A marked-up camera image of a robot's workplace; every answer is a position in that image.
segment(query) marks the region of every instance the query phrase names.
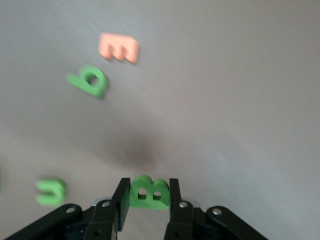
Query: green foam letter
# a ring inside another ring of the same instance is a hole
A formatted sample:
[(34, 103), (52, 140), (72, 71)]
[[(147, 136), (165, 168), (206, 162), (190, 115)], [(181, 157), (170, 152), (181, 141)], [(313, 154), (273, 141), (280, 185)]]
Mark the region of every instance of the green foam letter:
[(55, 207), (64, 203), (67, 185), (63, 180), (41, 179), (36, 186), (42, 192), (36, 196), (40, 205)]
[[(96, 78), (94, 83), (90, 83), (92, 79)], [(66, 76), (67, 81), (81, 89), (82, 91), (101, 99), (104, 96), (108, 87), (107, 76), (95, 66), (84, 66), (79, 72), (79, 77), (73, 74)]]
[(170, 202), (169, 186), (163, 179), (152, 181), (148, 175), (139, 175), (132, 181), (130, 206), (140, 209), (165, 210)]

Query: orange foam letter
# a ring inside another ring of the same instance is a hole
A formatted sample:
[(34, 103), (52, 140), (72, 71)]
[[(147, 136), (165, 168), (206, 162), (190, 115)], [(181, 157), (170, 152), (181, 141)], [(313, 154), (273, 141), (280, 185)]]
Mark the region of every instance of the orange foam letter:
[(134, 64), (138, 60), (138, 42), (131, 36), (112, 33), (101, 33), (99, 53), (107, 60), (114, 56), (117, 60), (123, 61), (126, 58)]

